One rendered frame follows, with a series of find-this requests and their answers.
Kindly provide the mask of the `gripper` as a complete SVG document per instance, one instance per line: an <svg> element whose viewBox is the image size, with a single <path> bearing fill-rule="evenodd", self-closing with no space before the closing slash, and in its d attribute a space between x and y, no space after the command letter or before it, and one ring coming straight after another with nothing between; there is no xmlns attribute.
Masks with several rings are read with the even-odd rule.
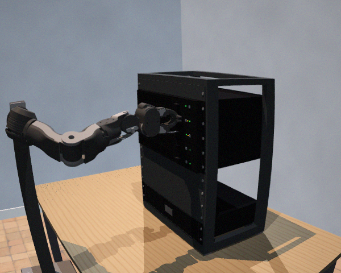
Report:
<svg viewBox="0 0 341 273"><path fill-rule="evenodd" d="M182 116L178 115L175 111L145 103L138 105L134 115L139 118L140 122L137 132L148 137L154 137L157 134L166 134L178 122L182 122L180 119ZM166 117L167 115L171 116L170 121L160 124L160 118Z"/></svg>

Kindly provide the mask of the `black server rack frame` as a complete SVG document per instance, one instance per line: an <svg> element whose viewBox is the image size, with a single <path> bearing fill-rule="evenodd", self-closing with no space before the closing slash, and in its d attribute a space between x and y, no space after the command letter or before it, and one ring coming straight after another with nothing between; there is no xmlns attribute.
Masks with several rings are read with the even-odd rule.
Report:
<svg viewBox="0 0 341 273"><path fill-rule="evenodd" d="M218 87L233 85L262 85L262 95ZM204 256L263 233L275 79L201 71L138 73L137 99L138 105L164 107L182 116L166 134L139 133L143 205ZM217 182L219 168L256 159L257 200Z"/></svg>

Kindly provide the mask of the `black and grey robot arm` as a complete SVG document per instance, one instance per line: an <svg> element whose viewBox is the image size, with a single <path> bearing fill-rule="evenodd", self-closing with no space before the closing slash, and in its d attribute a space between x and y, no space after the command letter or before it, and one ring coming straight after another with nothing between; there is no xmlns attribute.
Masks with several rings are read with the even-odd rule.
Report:
<svg viewBox="0 0 341 273"><path fill-rule="evenodd" d="M139 119L126 110L94 123L81 132L68 131L61 135L51 126L38 121L34 112L25 109L25 102L10 104L5 128L7 136L28 146L38 147L49 157L68 167L92 161L106 147L137 132L140 125ZM121 130L126 134L120 136Z"/></svg>

